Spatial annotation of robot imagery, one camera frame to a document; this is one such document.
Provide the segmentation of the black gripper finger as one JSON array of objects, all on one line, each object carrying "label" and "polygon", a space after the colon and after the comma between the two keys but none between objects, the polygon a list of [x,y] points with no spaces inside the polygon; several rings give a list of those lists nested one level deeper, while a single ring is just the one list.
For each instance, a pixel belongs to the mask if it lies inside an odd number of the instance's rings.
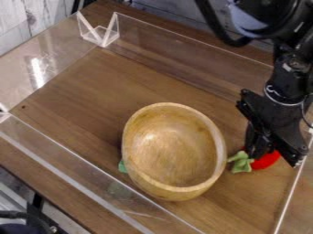
[{"label": "black gripper finger", "polygon": [[268,153],[274,151],[270,139],[272,132],[266,128],[258,128],[249,122],[245,136],[245,151],[249,159],[261,159]]}]

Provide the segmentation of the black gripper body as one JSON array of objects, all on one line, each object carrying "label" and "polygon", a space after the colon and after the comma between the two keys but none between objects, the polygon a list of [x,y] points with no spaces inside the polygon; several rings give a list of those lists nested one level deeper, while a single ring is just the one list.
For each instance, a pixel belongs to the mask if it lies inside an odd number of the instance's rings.
[{"label": "black gripper body", "polygon": [[290,167],[298,166],[308,155],[308,143],[301,133],[301,107],[281,105],[246,89],[241,91],[236,107],[254,126],[270,130],[274,150]]}]

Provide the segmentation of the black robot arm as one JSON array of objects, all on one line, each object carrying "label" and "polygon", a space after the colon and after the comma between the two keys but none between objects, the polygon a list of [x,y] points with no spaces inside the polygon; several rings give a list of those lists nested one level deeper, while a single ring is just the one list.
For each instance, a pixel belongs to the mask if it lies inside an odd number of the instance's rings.
[{"label": "black robot arm", "polygon": [[234,27],[231,38],[209,0],[194,0],[215,36],[241,48],[256,39],[273,42],[273,73],[264,93],[241,91],[236,107],[249,120],[245,150],[250,159],[277,151],[290,166],[308,155],[300,125],[313,104],[313,0],[226,0]]}]

